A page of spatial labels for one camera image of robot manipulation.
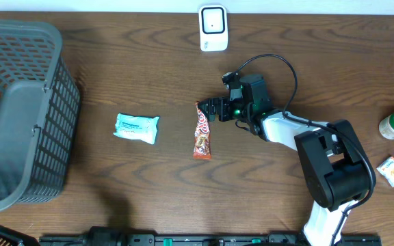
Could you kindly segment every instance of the snack package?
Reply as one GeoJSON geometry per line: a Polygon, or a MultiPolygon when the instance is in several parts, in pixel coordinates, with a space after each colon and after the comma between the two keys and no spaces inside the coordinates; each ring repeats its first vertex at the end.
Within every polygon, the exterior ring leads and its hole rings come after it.
{"type": "Polygon", "coordinates": [[[159,117],[147,118],[119,113],[116,116],[115,136],[125,139],[139,139],[149,144],[154,144],[157,133],[159,117]]]}
{"type": "Polygon", "coordinates": [[[198,121],[196,132],[194,133],[194,158],[195,159],[210,159],[211,158],[211,131],[209,130],[209,123],[206,116],[197,107],[198,121]]]}
{"type": "Polygon", "coordinates": [[[376,169],[380,174],[386,177],[390,185],[394,187],[394,158],[392,156],[389,157],[376,169]]]}

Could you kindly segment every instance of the red snack wrapper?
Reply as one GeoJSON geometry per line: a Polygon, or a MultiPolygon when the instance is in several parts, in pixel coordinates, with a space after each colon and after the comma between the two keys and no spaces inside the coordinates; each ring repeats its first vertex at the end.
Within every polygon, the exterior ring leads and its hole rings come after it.
{"type": "Polygon", "coordinates": [[[196,132],[194,133],[194,158],[210,159],[211,158],[211,131],[206,116],[197,107],[198,121],[196,132]]]}

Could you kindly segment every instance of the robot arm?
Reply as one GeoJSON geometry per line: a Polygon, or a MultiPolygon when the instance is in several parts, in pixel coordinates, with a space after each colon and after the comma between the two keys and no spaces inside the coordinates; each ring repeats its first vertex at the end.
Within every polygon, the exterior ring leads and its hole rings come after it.
{"type": "Polygon", "coordinates": [[[369,173],[362,156],[373,174],[351,124],[347,120],[312,122],[288,111],[284,114],[273,106],[260,74],[240,77],[237,73],[228,73],[223,76],[223,83],[229,96],[204,100],[198,108],[209,121],[214,121],[218,114],[222,122],[243,122],[249,127],[242,128],[253,135],[296,150],[306,185],[315,200],[311,217],[303,229],[304,237],[313,246],[339,242],[348,208],[363,199],[369,190],[369,173]],[[331,128],[347,139],[317,126],[331,128]],[[328,157],[339,154],[343,158],[331,163],[328,157]]]}

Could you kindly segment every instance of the orange and white packet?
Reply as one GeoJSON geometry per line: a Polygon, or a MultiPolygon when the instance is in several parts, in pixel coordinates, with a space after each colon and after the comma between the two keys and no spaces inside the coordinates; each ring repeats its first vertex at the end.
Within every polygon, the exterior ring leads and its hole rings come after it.
{"type": "Polygon", "coordinates": [[[210,159],[211,158],[211,131],[209,130],[209,122],[204,113],[198,109],[198,121],[196,132],[194,133],[194,154],[195,159],[210,159]]]}
{"type": "Polygon", "coordinates": [[[387,181],[394,187],[394,158],[391,156],[379,167],[376,168],[380,174],[386,177],[387,181]]]}

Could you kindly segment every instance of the basket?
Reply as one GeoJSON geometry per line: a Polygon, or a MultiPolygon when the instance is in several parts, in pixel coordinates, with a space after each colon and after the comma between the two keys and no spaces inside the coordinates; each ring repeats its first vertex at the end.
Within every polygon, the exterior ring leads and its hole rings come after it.
{"type": "Polygon", "coordinates": [[[64,185],[80,93],[46,23],[0,20],[0,211],[64,185]]]}

